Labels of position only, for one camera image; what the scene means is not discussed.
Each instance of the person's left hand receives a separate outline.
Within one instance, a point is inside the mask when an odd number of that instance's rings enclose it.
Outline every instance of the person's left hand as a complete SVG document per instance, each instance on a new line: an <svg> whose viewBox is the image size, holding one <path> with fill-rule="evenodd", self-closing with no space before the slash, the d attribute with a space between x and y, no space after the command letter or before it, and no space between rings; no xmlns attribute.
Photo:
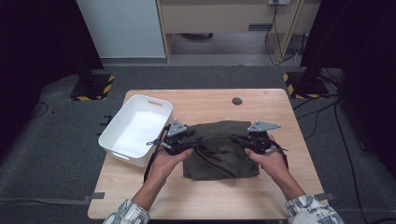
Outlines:
<svg viewBox="0 0 396 224"><path fill-rule="evenodd" d="M164 149L160 150L152 163L150 175L158 175L164 179L168 177L175 167L186 160L192 153L192 148L183 151L182 153L171 156Z"/></svg>

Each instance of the gray carpet floor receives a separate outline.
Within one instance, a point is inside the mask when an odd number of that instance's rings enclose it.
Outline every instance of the gray carpet floor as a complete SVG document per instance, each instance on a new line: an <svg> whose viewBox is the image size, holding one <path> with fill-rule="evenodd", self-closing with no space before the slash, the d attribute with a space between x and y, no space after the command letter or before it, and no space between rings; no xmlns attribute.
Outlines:
<svg viewBox="0 0 396 224"><path fill-rule="evenodd" d="M82 200L94 191L105 158L98 145L105 116L115 115L128 90L151 89L286 89L282 74L296 67L133 66L107 67L116 76L105 100L73 102L68 97L77 76L42 90L40 103L0 167L0 198ZM328 85L330 92L335 93ZM314 100L295 110L299 118L337 97ZM304 100L290 99L292 106ZM361 206L369 221L396 217L396 180L374 152L363 151L346 111L337 115L356 172ZM350 163L334 115L334 106L298 119L319 179L346 223L363 223ZM0 223L101 223L87 216L88 206L0 203ZM152 223L179 223L155 220ZM264 223L259 221L232 223Z"/></svg>

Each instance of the yellow black hazard tape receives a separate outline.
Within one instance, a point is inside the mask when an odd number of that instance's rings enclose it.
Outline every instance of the yellow black hazard tape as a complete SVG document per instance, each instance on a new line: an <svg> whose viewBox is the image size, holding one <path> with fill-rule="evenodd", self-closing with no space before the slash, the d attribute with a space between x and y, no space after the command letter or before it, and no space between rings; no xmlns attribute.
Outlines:
<svg viewBox="0 0 396 224"><path fill-rule="evenodd" d="M289 75L283 74L283 80L286 83L286 87L288 88L289 95L291 99L326 99L329 98L329 94L299 94L294 90L293 85L290 82Z"/></svg>
<svg viewBox="0 0 396 224"><path fill-rule="evenodd" d="M108 81L106 83L106 86L103 90L103 93L100 95L94 95L94 96L87 96L87 95L80 95L76 97L70 97L71 101L90 101L90 100L104 100L107 97L108 92L111 89L111 85L113 84L113 80L116 76L109 76Z"/></svg>

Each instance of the wall outlet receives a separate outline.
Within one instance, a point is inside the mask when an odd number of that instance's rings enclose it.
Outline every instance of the wall outlet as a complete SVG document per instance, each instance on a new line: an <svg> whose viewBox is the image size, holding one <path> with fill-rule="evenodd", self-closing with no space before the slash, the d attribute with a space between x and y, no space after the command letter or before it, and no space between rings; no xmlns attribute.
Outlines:
<svg viewBox="0 0 396 224"><path fill-rule="evenodd" d="M268 0L268 6L274 6L275 3L279 6L290 5L290 0Z"/></svg>

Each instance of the black curtain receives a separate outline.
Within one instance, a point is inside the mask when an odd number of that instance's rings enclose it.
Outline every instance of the black curtain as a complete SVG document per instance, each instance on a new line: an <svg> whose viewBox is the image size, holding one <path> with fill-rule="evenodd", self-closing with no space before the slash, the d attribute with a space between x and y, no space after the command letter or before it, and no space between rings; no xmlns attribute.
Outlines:
<svg viewBox="0 0 396 224"><path fill-rule="evenodd" d="M0 1L0 159L41 89L81 67L103 69L75 0Z"/></svg>
<svg viewBox="0 0 396 224"><path fill-rule="evenodd" d="M345 72L338 92L362 148L396 177L395 11L394 0L322 0L301 66Z"/></svg>

